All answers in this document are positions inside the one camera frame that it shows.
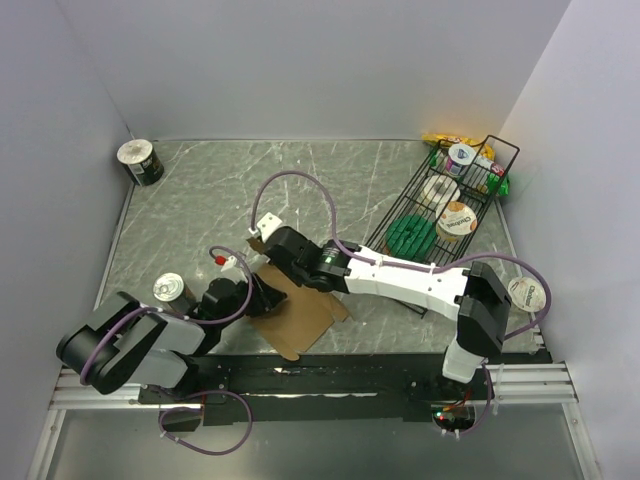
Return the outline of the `brown cardboard box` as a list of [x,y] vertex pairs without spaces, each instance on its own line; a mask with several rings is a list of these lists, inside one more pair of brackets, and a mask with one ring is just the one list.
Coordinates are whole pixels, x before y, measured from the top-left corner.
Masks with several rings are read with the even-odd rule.
[[286,360],[297,361],[335,323],[351,316],[333,294],[298,287],[280,270],[268,263],[252,267],[268,286],[284,292],[274,311],[251,318],[249,323]]

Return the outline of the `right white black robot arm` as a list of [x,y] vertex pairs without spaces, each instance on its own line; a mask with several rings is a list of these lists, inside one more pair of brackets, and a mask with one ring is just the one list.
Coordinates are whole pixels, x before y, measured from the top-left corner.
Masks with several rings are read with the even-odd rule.
[[437,374],[438,389],[448,398],[468,391],[476,370],[502,351],[511,296],[483,262],[443,269],[353,243],[340,246],[331,240],[320,247],[281,223],[262,222],[257,235],[270,263],[298,286],[390,298],[455,322],[456,334]]

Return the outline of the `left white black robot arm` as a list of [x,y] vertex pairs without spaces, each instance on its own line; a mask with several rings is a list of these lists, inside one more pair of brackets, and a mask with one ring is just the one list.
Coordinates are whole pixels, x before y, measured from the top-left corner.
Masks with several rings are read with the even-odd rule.
[[286,299],[256,274],[250,281],[216,278],[200,301],[183,303],[176,312],[144,306],[119,291],[63,336],[56,356],[101,394],[138,382],[161,386],[174,401],[185,402],[198,389],[194,359],[218,345],[232,322],[272,313]]

